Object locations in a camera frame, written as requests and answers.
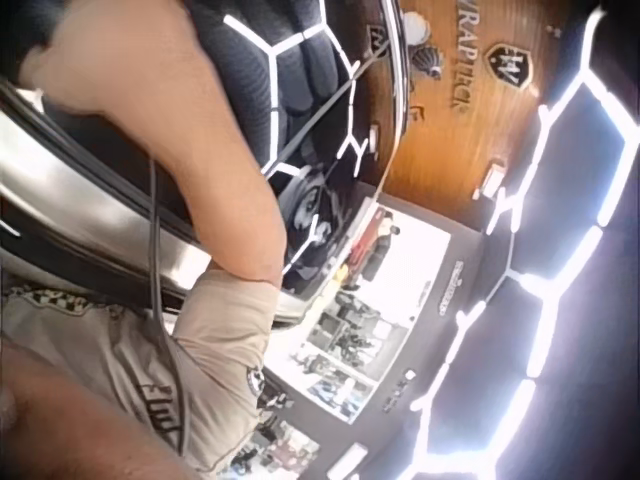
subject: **wooden wall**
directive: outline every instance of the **wooden wall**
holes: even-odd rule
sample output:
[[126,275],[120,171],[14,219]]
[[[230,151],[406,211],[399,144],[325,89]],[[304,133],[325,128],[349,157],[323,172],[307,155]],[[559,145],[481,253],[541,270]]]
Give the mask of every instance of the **wooden wall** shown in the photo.
[[[513,166],[520,139],[535,119],[537,106],[544,101],[559,45],[547,26],[562,28],[567,3],[568,0],[400,1],[403,10],[417,11],[429,21],[429,43],[444,53],[445,63],[440,81],[414,76],[410,102],[411,106],[424,107],[424,120],[410,122],[385,183],[386,193],[462,223],[476,223],[472,218],[476,214],[476,202],[471,199],[474,190],[481,185],[493,160]],[[463,25],[477,36],[477,40],[462,44],[477,49],[474,62],[468,60],[464,49],[458,49],[458,22],[464,18],[459,10],[480,15],[477,26],[469,22]],[[531,52],[533,79],[528,87],[518,90],[492,75],[485,55],[498,43]],[[473,64],[472,78],[471,70],[460,66],[461,59]],[[386,83],[388,78],[378,82]],[[468,90],[456,89],[456,85],[469,83]],[[387,95],[382,93],[384,90],[378,92],[380,96],[373,103],[390,105],[388,98],[381,98]],[[464,105],[455,102],[454,95],[465,100],[470,97],[466,112],[460,111]],[[375,184],[382,175],[384,163],[380,162],[369,176],[371,183]]]

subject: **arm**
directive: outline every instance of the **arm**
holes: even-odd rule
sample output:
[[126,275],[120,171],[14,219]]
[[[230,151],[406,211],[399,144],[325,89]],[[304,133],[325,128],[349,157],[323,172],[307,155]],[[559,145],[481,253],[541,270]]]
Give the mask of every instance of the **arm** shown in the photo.
[[73,0],[50,47],[27,56],[21,81],[117,123],[174,176],[217,265],[280,285],[277,202],[178,2]]
[[5,426],[13,413],[0,411],[0,477],[195,479],[174,452],[134,419],[0,340],[1,385],[13,393],[16,414],[13,425]]

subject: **shirt sleeve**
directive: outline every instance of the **shirt sleeve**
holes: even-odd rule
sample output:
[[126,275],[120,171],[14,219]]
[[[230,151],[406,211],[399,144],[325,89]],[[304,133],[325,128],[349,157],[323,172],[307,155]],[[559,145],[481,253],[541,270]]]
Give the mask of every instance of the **shirt sleeve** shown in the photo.
[[201,448],[217,452],[215,470],[256,426],[259,392],[251,380],[262,369],[279,293],[266,282],[209,270],[196,282],[176,322],[175,340],[211,381],[188,388],[208,397],[193,399],[192,414],[206,426],[206,441],[202,435],[195,441],[212,443]]

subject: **beige shirt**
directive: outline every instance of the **beige shirt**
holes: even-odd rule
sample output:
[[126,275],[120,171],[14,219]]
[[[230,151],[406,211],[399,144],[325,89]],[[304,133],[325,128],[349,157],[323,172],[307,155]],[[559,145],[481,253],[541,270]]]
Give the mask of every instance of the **beige shirt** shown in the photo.
[[[257,424],[262,360],[279,291],[222,271],[200,277],[172,345],[188,397],[187,462],[203,477],[227,465]],[[177,449],[176,379],[149,319],[53,290],[14,288],[2,332],[119,405]]]

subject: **black cable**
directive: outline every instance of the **black cable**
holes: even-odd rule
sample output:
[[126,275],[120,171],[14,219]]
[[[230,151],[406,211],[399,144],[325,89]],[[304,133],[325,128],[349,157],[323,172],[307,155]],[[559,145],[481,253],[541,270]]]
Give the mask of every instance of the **black cable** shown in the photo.
[[162,286],[160,283],[160,215],[158,213],[158,177],[156,172],[156,162],[150,158],[150,183],[151,183],[151,213],[150,213],[150,232],[149,232],[149,275],[151,290],[151,308],[153,312],[153,320],[156,322],[160,331],[162,347],[164,347],[171,370],[173,370],[176,379],[176,393],[178,396],[178,415],[180,417],[181,428],[178,438],[178,453],[181,457],[185,457],[187,453],[187,444],[189,441],[189,419],[188,419],[188,398],[186,390],[180,375],[178,367],[178,358],[172,348],[173,340],[169,337],[164,327],[164,319],[162,316]]

